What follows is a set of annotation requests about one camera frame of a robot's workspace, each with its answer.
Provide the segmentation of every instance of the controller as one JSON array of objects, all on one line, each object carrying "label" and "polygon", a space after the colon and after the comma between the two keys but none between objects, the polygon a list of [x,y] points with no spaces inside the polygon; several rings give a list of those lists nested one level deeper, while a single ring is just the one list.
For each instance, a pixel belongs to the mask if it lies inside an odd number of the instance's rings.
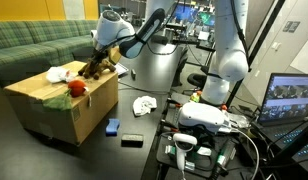
[{"label": "controller", "polygon": [[197,139],[194,136],[176,133],[173,136],[176,146],[176,161],[179,170],[184,171],[186,153],[192,150],[197,144]]}]

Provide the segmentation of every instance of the blue object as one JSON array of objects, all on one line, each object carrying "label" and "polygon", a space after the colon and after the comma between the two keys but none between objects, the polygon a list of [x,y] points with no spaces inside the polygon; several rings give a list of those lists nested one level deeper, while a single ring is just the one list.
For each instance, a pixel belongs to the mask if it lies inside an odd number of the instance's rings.
[{"label": "blue object", "polygon": [[107,136],[117,136],[117,129],[120,126],[120,120],[109,119],[109,124],[106,127]]}]

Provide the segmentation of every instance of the cardboard box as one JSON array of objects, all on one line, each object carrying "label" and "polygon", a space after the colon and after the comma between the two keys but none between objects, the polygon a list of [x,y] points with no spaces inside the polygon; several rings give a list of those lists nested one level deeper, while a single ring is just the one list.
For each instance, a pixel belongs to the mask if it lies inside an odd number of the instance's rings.
[{"label": "cardboard box", "polygon": [[[63,67],[77,73],[84,64],[74,61]],[[25,129],[79,146],[118,102],[118,76],[117,72],[105,70],[99,80],[81,76],[75,79],[83,80],[89,92],[72,98],[72,109],[67,111],[43,107],[42,100],[68,89],[65,82],[51,84],[46,72],[7,86],[4,91]]]}]

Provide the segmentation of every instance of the white cloth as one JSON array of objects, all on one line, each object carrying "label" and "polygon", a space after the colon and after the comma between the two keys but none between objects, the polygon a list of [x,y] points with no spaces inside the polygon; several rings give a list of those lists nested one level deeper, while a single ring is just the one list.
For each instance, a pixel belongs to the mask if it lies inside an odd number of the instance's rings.
[{"label": "white cloth", "polygon": [[46,79],[51,83],[57,83],[61,81],[70,82],[75,78],[75,75],[70,70],[62,67],[51,67],[47,71]]},{"label": "white cloth", "polygon": [[142,116],[151,113],[152,108],[156,108],[156,99],[150,96],[138,97],[133,103],[133,111],[135,116]]}]

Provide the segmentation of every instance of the brown stuffed animal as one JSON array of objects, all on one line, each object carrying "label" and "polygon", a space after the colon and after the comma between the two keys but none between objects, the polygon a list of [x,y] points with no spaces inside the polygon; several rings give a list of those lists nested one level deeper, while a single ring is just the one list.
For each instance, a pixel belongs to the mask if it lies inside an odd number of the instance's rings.
[{"label": "brown stuffed animal", "polygon": [[93,76],[94,79],[98,80],[104,70],[109,69],[111,72],[114,72],[116,68],[107,57],[108,53],[106,51],[105,53],[97,54],[97,58],[95,56],[94,58],[89,58],[83,68],[78,71],[78,75],[84,76],[86,79]]}]

